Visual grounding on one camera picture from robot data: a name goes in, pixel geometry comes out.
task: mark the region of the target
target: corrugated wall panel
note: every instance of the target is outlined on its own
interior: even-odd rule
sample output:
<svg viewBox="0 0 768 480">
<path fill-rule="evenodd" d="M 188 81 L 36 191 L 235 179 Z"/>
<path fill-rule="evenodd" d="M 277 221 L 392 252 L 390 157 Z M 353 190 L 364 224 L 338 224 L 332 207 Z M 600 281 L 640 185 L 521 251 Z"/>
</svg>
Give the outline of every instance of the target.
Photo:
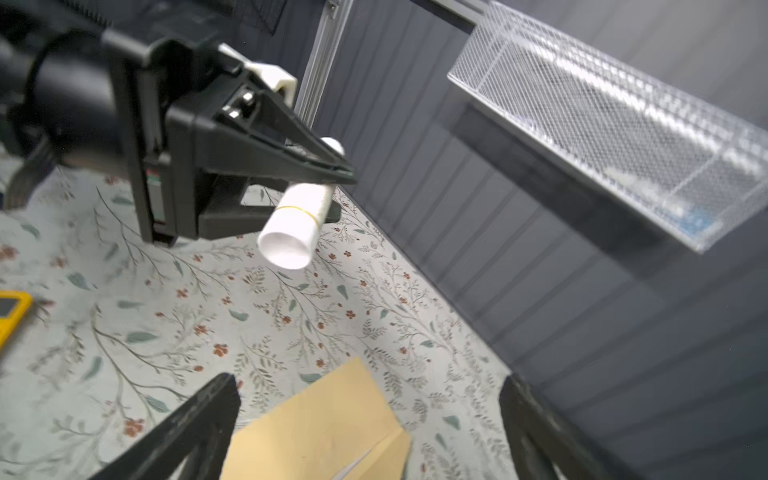
<svg viewBox="0 0 768 480">
<path fill-rule="evenodd" d="M 505 3 L 768 125 L 768 4 Z M 640 472 L 762 478 L 768 214 L 691 253 L 474 109 L 445 77 L 466 33 L 406 0 L 355 12 L 316 122 L 358 170 L 352 199 L 510 367 Z"/>
</svg>

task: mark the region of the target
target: white paper roll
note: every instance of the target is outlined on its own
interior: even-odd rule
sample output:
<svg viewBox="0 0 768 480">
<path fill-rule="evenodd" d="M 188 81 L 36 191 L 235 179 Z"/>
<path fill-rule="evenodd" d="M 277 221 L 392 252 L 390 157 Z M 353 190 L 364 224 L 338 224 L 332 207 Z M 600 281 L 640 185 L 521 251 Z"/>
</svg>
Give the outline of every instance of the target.
<svg viewBox="0 0 768 480">
<path fill-rule="evenodd" d="M 344 155 L 338 141 L 329 137 L 323 141 Z M 335 189 L 336 185 L 288 186 L 259 235 L 259 250 L 264 258 L 288 270 L 309 265 Z"/>
</svg>

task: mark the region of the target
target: yellow device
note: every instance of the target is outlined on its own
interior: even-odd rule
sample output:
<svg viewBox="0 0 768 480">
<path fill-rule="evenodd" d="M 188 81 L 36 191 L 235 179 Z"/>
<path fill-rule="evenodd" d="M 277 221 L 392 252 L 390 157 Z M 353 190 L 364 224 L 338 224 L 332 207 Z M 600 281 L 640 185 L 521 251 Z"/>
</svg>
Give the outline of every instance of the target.
<svg viewBox="0 0 768 480">
<path fill-rule="evenodd" d="M 0 290 L 0 349 L 31 306 L 29 293 Z"/>
</svg>

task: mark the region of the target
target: mesh basket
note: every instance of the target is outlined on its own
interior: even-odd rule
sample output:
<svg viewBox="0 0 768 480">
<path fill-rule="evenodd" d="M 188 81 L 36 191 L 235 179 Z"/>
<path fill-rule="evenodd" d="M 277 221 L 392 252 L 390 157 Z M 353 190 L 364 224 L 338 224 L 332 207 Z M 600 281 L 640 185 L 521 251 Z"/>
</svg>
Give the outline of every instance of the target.
<svg viewBox="0 0 768 480">
<path fill-rule="evenodd" d="M 768 132 L 505 5 L 448 77 L 697 252 L 768 205 Z"/>
</svg>

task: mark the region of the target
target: yellow frame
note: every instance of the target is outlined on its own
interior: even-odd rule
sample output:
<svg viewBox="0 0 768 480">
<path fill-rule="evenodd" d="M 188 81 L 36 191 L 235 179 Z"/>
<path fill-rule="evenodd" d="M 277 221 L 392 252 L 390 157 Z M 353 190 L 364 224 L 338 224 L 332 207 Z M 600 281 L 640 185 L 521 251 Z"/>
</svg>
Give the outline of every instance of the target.
<svg viewBox="0 0 768 480">
<path fill-rule="evenodd" d="M 32 296 L 24 292 L 0 290 L 0 298 L 16 300 L 16 305 L 14 305 L 9 315 L 0 317 L 0 349 L 2 349 L 5 341 L 11 336 L 13 329 L 18 325 L 19 320 L 24 318 L 24 315 L 29 311 L 29 307 L 32 306 Z"/>
</svg>

